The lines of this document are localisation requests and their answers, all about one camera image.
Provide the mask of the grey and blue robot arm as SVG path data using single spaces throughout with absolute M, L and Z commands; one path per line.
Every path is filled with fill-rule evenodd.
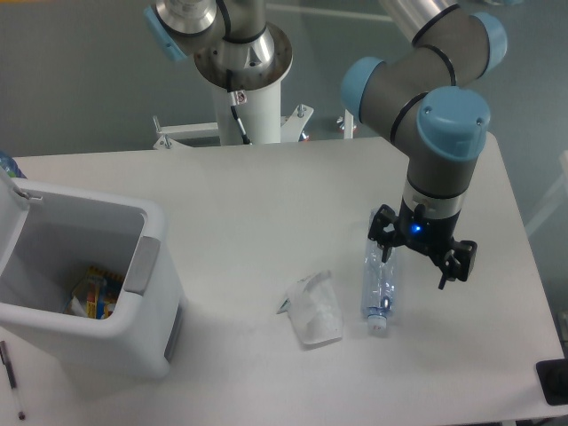
M 469 15 L 455 1 L 386 1 L 384 10 L 413 49 L 389 64 L 364 58 L 346 72 L 343 106 L 408 157 L 399 209 L 381 206 L 368 237 L 384 253 L 405 246 L 427 256 L 443 282 L 465 281 L 477 245 L 454 229 L 490 109 L 468 84 L 503 60 L 508 40 L 492 15 Z M 277 91 L 291 68 L 288 37 L 266 17 L 262 1 L 155 1 L 144 16 L 173 61 L 192 58 L 214 88 L 225 145 L 279 143 Z

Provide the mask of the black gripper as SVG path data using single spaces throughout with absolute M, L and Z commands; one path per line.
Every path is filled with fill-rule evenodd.
M 475 263 L 477 244 L 454 241 L 454 229 L 460 213 L 441 219 L 418 215 L 422 208 L 411 210 L 402 201 L 398 213 L 383 204 L 374 214 L 367 234 L 381 250 L 381 261 L 387 262 L 394 248 L 405 246 L 430 258 L 442 272 L 438 288 L 448 281 L 465 282 Z

